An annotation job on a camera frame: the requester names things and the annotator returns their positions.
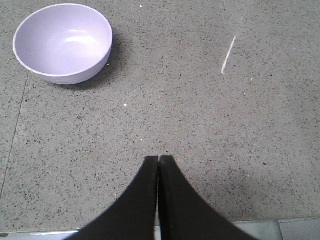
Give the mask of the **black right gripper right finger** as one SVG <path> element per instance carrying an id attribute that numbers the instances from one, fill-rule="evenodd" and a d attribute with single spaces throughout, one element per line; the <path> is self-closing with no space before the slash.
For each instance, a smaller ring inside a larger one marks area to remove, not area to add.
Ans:
<path id="1" fill-rule="evenodd" d="M 163 240 L 253 240 L 194 190 L 175 159 L 159 159 L 158 211 Z"/>

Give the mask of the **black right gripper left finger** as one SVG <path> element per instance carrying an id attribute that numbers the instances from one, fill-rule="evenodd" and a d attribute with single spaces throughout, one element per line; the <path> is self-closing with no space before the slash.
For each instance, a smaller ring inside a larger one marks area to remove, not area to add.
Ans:
<path id="1" fill-rule="evenodd" d="M 153 240 L 159 157 L 147 156 L 125 192 L 69 240 Z"/>

